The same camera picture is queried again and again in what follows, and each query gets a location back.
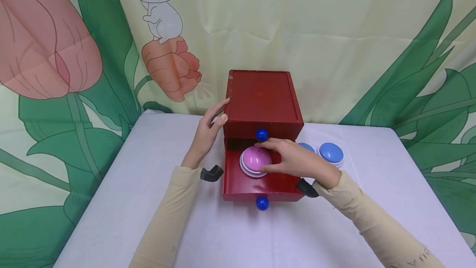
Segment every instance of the wrist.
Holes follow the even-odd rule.
[[[316,166],[313,178],[326,189],[332,189],[339,183],[341,171],[332,164],[325,163]]]
[[[194,152],[191,149],[191,150],[188,150],[187,154],[185,155],[181,166],[191,168],[192,170],[194,170],[198,168],[198,165],[200,165],[200,162],[202,161],[202,159],[203,159],[203,156],[201,156],[197,152]]]

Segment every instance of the left hand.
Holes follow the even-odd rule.
[[[212,121],[223,111],[223,107],[229,102],[230,98],[227,98],[211,106],[200,119],[192,145],[183,159],[182,167],[196,169],[202,159],[210,152],[211,146],[215,142],[219,130],[228,120],[228,116],[222,114],[215,122],[212,123]]]

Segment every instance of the box lid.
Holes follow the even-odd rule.
[[[289,72],[231,70],[228,121],[303,123]]]

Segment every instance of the pink button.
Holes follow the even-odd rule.
[[[271,163],[271,157],[266,149],[250,146],[243,152],[243,162],[251,171],[259,172],[259,168]]]

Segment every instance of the beige sleeve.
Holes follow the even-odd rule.
[[[425,245],[360,189],[346,171],[336,187],[313,187],[342,214],[350,218],[385,267],[444,268]]]
[[[172,268],[199,183],[200,170],[175,167],[129,268]]]

